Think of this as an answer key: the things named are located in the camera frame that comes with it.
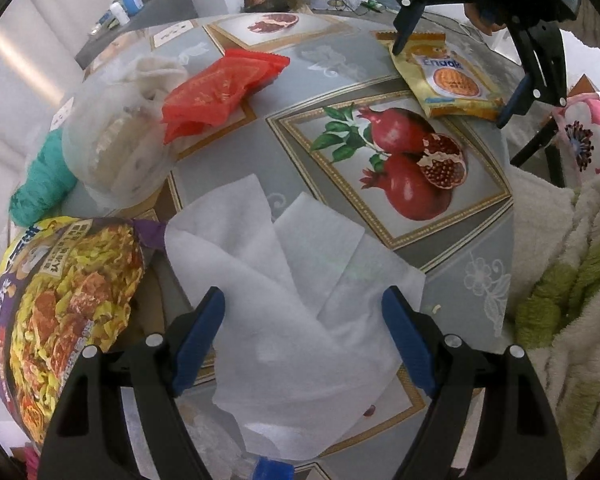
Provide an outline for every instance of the pink cushion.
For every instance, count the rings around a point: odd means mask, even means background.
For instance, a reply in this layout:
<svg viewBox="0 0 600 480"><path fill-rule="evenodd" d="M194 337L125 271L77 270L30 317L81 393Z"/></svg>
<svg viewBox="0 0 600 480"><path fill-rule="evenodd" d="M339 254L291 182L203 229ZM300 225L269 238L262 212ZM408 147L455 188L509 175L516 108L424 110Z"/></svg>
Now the pink cushion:
<svg viewBox="0 0 600 480"><path fill-rule="evenodd" d="M600 174L600 92L570 97L564 108L554 108L552 113L565 178L576 181L567 182L568 186Z"/></svg>

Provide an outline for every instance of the snack package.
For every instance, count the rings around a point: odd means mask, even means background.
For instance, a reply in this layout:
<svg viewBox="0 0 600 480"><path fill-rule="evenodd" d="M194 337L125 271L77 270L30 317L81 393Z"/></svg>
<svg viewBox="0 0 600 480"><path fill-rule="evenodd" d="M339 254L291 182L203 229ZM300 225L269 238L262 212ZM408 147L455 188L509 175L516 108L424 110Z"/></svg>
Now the snack package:
<svg viewBox="0 0 600 480"><path fill-rule="evenodd" d="M249 91L276 78L291 60L277 54L227 49L224 57L171 92L162 106L164 143L222 126Z"/></svg>
<svg viewBox="0 0 600 480"><path fill-rule="evenodd" d="M393 42L387 41L389 51ZM394 65L427 117L473 115L496 120L504 102L497 86L445 42L444 34L412 34Z"/></svg>
<svg viewBox="0 0 600 480"><path fill-rule="evenodd" d="M144 273L141 248L164 250L164 225L51 218L32 225L0 264L0 397L42 444L82 349L106 352L128 323Z"/></svg>

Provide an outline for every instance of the pomegranate print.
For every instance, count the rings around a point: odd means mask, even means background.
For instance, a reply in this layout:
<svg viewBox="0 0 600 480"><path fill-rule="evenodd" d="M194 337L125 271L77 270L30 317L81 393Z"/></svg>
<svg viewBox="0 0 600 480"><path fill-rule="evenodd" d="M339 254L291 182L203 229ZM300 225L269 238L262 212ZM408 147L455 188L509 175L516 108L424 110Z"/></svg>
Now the pomegranate print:
<svg viewBox="0 0 600 480"><path fill-rule="evenodd" d="M376 112L367 106L360 108L358 113L371 122L375 144L387 153L422 153L423 140L434 132L424 117L404 108Z"/></svg>
<svg viewBox="0 0 600 480"><path fill-rule="evenodd" d="M259 34L271 34L277 32L283 28L291 28L300 20L299 16L295 14L284 14L277 12L275 14L265 14L262 18L249 25L248 29L251 32L257 32Z"/></svg>
<svg viewBox="0 0 600 480"><path fill-rule="evenodd" d="M426 179L440 189L453 189L466 180L462 147L451 137L429 134L423 139L424 154L418 166Z"/></svg>
<svg viewBox="0 0 600 480"><path fill-rule="evenodd" d="M392 207L405 218L431 220L447 210L452 191L434 186L409 155L396 153L383 164L381 173L363 170L362 189L384 190Z"/></svg>

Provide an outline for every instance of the red snack package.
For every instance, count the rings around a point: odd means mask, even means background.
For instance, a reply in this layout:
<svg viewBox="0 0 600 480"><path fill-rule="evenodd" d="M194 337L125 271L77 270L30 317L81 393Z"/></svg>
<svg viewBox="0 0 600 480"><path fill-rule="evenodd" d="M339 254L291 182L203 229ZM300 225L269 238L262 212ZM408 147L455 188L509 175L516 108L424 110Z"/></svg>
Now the red snack package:
<svg viewBox="0 0 600 480"><path fill-rule="evenodd" d="M228 49L224 57L177 87L162 106L164 143L221 126L242 98L275 79L291 60L277 54Z"/></svg>

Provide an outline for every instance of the white tissue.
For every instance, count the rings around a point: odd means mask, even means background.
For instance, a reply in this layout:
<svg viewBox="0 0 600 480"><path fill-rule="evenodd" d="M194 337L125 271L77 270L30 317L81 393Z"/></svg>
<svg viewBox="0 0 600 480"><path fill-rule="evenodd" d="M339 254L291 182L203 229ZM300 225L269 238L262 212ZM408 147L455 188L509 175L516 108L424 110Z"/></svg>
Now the white tissue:
<svg viewBox="0 0 600 480"><path fill-rule="evenodd" d="M225 294L214 402L235 417L247 451L314 458L396 374L381 296L397 285L418 309L424 274L308 195L272 224L248 176L176 215L166 247L193 305L210 286Z"/></svg>

